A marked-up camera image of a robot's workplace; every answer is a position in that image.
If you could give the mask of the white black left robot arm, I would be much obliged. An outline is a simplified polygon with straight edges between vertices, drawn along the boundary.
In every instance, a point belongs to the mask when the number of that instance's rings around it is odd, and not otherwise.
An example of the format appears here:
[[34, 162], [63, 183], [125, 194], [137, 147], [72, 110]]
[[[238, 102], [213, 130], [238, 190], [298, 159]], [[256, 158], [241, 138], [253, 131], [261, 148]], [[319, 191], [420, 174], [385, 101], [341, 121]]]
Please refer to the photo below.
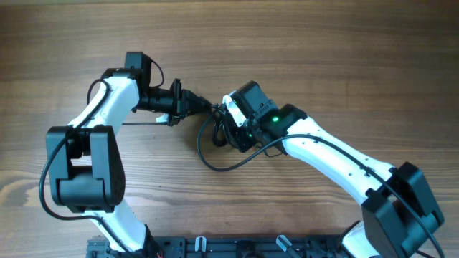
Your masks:
[[86, 108], [68, 125], [53, 126], [46, 134], [47, 162], [39, 180], [42, 208], [56, 219], [66, 219], [47, 205], [48, 182], [54, 203], [73, 213], [71, 221], [93, 221], [115, 257], [164, 255], [123, 198], [126, 175], [115, 136], [126, 117], [137, 110], [159, 112], [165, 115], [161, 124], [174, 126], [212, 108], [208, 100], [183, 89], [178, 79], [167, 90], [151, 86], [154, 65], [143, 52], [127, 52], [123, 67], [108, 68], [95, 80], [100, 89], [87, 96]]

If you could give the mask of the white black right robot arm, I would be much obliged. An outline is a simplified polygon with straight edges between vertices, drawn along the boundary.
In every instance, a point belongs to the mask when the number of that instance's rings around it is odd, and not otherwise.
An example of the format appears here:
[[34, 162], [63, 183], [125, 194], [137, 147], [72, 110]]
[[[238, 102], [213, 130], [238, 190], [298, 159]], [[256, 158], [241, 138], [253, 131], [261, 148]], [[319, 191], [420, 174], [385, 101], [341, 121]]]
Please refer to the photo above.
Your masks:
[[314, 167], [345, 190], [362, 220], [341, 238], [353, 257], [411, 257], [445, 222], [424, 173], [371, 158], [335, 138], [304, 111], [278, 107], [255, 81], [222, 99], [224, 126], [237, 148], [275, 147]]

